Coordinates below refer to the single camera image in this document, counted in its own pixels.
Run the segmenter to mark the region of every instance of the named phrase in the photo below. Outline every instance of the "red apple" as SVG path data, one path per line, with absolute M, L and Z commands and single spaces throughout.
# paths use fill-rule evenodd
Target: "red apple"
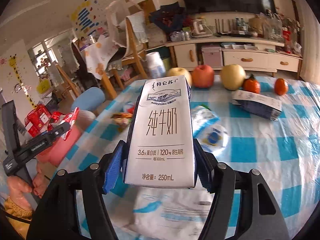
M 199 65 L 192 72 L 193 85 L 197 88 L 209 88 L 213 85 L 214 70 L 208 65 Z

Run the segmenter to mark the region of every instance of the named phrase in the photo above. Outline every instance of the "blue cushion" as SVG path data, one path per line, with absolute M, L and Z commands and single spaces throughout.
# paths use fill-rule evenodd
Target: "blue cushion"
M 94 111 L 106 100 L 100 88 L 92 87 L 83 92 L 72 104 L 71 111 L 76 107 L 80 110 Z

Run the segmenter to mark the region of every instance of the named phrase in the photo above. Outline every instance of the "pink box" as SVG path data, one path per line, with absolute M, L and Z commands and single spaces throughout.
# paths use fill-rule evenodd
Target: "pink box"
M 203 62 L 210 67 L 222 67 L 222 51 L 220 45 L 204 45 L 201 47 Z

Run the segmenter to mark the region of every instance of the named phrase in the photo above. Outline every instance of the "apple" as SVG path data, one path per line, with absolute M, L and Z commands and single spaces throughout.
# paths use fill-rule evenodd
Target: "apple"
M 220 77 L 226 89 L 237 90 L 242 86 L 246 74 L 240 65 L 232 64 L 222 68 Z
M 192 77 L 188 70 L 182 67 L 174 67 L 169 69 L 167 72 L 167 77 L 173 77 L 173 76 L 181 76 L 184 75 L 186 77 L 186 80 L 188 81 L 189 85 L 192 86 Z
M 193 86 L 209 88 L 213 85 L 214 70 L 208 65 L 199 65 L 191 73 Z

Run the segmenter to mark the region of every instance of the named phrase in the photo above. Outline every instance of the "person's hand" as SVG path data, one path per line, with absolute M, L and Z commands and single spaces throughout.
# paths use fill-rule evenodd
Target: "person's hand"
M 32 184 L 34 186 L 33 192 L 35 195 L 39 196 L 39 198 L 42 198 L 45 190 L 47 189 L 47 182 L 39 163 L 37 163 L 36 170 L 38 173 L 32 180 Z M 7 184 L 11 200 L 24 210 L 32 210 L 30 203 L 23 195 L 23 193 L 32 192 L 31 186 L 18 176 L 8 177 Z
M 11 200 L 24 210 L 31 211 L 31 205 L 24 197 L 23 193 L 31 193 L 32 188 L 23 179 L 17 176 L 7 178 L 9 195 Z
M 37 163 L 37 175 L 34 177 L 34 179 L 32 180 L 32 184 L 35 187 L 33 192 L 35 193 L 35 195 L 39 196 L 39 198 L 42 198 L 45 190 L 47 189 L 47 183 L 46 183 L 46 179 L 44 177 L 44 175 L 42 174 L 42 170 L 40 168 L 39 163 Z

